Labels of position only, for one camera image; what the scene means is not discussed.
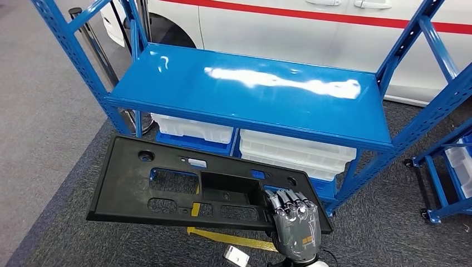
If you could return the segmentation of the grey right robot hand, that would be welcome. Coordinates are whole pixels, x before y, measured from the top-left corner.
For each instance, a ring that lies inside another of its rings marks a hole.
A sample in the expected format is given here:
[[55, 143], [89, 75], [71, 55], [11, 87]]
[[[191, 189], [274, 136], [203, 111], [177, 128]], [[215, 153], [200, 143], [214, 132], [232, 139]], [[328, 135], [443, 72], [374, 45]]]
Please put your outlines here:
[[318, 206], [301, 192], [266, 189], [276, 230], [272, 243], [285, 259], [274, 266], [314, 266], [321, 249], [321, 223]]

